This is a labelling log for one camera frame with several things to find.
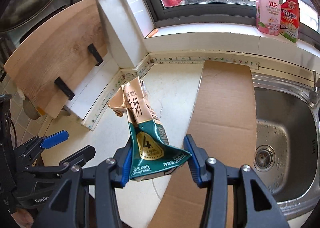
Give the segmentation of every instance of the cardboard sheet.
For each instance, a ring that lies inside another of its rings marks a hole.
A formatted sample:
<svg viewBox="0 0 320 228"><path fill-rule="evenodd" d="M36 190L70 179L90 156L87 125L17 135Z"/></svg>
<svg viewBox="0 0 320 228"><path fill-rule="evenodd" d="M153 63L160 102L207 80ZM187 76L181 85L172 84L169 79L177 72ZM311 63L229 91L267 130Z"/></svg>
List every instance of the cardboard sheet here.
<svg viewBox="0 0 320 228"><path fill-rule="evenodd" d="M253 165L256 108L250 68L206 61L187 131L209 156L223 164ZM188 164L171 177L148 228L198 228L206 189L193 182ZM233 222L233 191L228 188L227 228Z"/></svg>

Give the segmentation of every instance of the orange object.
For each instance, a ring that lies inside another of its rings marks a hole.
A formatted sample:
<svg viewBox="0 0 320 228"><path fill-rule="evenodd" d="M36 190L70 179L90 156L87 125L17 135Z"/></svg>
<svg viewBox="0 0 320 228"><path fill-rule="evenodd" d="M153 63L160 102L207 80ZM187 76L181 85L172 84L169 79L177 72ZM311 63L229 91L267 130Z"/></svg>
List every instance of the orange object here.
<svg viewBox="0 0 320 228"><path fill-rule="evenodd" d="M148 38L153 37L158 32L158 29L153 29L150 34L147 35Z"/></svg>
<svg viewBox="0 0 320 228"><path fill-rule="evenodd" d="M45 111L44 111L42 108L37 107L37 111L39 112L39 114L40 114L41 116L45 115Z"/></svg>

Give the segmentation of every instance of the windowsill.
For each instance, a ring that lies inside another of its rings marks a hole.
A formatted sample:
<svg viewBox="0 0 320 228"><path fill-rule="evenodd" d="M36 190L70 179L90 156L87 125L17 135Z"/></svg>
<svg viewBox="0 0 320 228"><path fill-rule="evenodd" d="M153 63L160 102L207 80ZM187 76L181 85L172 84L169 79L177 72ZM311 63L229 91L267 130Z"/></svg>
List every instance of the windowsill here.
<svg viewBox="0 0 320 228"><path fill-rule="evenodd" d="M250 25L194 23L161 27L143 42L149 53L232 51L275 58L320 72L320 51L314 46L302 40L293 43L282 35L267 35Z"/></svg>

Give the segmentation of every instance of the wooden cutting board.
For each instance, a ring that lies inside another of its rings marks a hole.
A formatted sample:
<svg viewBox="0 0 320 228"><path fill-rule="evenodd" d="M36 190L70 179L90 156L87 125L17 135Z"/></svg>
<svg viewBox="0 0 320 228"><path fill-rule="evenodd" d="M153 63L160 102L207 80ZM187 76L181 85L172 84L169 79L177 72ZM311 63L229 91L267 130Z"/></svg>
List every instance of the wooden cutting board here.
<svg viewBox="0 0 320 228"><path fill-rule="evenodd" d="M68 97L54 81L60 77L75 90L97 63L87 49L91 43L105 56L107 46L96 0L82 0L37 28L4 69L34 105L56 118Z"/></svg>

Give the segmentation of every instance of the product label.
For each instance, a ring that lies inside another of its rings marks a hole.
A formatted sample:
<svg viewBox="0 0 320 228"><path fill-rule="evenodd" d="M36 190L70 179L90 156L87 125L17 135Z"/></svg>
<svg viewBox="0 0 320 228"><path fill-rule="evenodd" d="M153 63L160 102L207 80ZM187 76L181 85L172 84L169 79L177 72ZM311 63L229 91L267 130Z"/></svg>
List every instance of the product label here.
<svg viewBox="0 0 320 228"><path fill-rule="evenodd" d="M280 34L292 42L298 39L299 18L297 16L296 3L289 1L281 6Z"/></svg>
<svg viewBox="0 0 320 228"><path fill-rule="evenodd" d="M278 35L280 31L281 9L280 0L256 0L258 30Z"/></svg>
<svg viewBox="0 0 320 228"><path fill-rule="evenodd" d="M147 174L149 171L152 171L149 165L142 165L142 166L134 167L132 170L132 174L133 175L141 175L143 173Z"/></svg>
<svg viewBox="0 0 320 228"><path fill-rule="evenodd" d="M184 159L186 156L187 156L186 154L181 154L180 156L174 158L174 159L171 160L171 161L164 162L163 165L164 165L164 166L169 166L169 165L177 164L177 163L179 163L182 159Z"/></svg>

